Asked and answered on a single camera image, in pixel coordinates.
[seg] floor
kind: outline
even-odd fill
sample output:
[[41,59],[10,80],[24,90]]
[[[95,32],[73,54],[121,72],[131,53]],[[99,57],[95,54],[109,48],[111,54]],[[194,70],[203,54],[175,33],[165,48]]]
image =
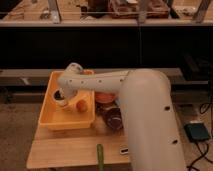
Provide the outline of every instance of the floor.
[[[26,160],[29,154],[33,135],[36,129],[42,101],[37,102],[11,102],[8,104],[0,103],[0,170],[4,171],[27,171]],[[209,127],[209,116],[204,116]],[[186,145],[186,136],[181,134],[184,146],[184,153],[187,164],[198,156],[198,151],[193,145]],[[213,158],[213,144],[210,140],[209,158]],[[196,167],[201,171],[212,171],[213,165],[205,160],[198,162]],[[61,168],[60,171],[96,171],[97,167],[87,168]],[[107,166],[106,171],[129,171],[129,167]]]

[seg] orange bin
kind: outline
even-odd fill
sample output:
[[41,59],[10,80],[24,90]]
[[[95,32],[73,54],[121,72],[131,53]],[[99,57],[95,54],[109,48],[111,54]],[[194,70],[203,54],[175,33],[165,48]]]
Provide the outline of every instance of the orange bin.
[[[92,70],[85,70],[86,74],[88,72],[94,73]],[[58,106],[53,95],[59,89],[57,79],[61,73],[61,71],[54,71],[50,76],[39,117],[39,125],[51,130],[89,128],[95,120],[94,91],[78,90],[77,95],[69,100],[67,106]],[[86,101],[87,111],[78,112],[76,103],[79,100]]]

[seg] white object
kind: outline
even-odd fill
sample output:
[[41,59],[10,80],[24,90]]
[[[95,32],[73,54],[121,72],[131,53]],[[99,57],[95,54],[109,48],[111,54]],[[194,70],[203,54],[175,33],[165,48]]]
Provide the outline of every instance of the white object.
[[64,96],[78,89],[118,92],[133,171],[186,171],[170,97],[170,82],[159,71],[138,69],[79,75],[71,64],[59,77]]

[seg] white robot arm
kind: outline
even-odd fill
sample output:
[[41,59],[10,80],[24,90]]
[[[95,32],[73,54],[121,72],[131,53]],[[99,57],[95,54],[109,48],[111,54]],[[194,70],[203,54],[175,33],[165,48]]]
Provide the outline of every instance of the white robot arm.
[[58,83],[66,99],[78,89],[117,92],[133,171],[186,171],[170,83],[150,69],[81,75],[70,64]]

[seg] yellow tray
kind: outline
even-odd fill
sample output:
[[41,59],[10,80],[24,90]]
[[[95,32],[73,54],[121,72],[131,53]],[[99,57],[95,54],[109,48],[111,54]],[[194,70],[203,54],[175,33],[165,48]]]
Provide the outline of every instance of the yellow tray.
[[[47,91],[39,117],[39,125],[51,130],[89,128],[95,119],[94,91],[78,90],[77,95],[69,101],[66,107],[55,103],[53,95],[58,90],[57,78],[61,71],[54,71],[50,76]],[[79,100],[85,100],[88,105],[86,112],[80,113],[76,109]]]

